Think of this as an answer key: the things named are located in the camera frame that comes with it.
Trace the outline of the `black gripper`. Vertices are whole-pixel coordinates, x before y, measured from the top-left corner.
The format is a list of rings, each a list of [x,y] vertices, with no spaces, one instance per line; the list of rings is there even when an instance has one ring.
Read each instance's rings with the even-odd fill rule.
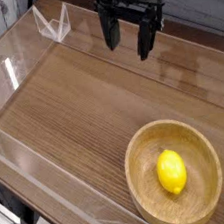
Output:
[[[163,0],[95,0],[105,43],[114,50],[120,41],[118,20],[139,24],[138,55],[146,60],[154,45],[155,31],[163,28]]]

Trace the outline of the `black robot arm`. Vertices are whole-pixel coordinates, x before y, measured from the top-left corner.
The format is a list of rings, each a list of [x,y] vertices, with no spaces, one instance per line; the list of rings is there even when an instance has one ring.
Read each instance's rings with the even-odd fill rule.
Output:
[[[138,25],[137,55],[146,60],[153,50],[157,31],[163,29],[163,0],[95,0],[101,30],[108,48],[114,50],[121,39],[119,20]]]

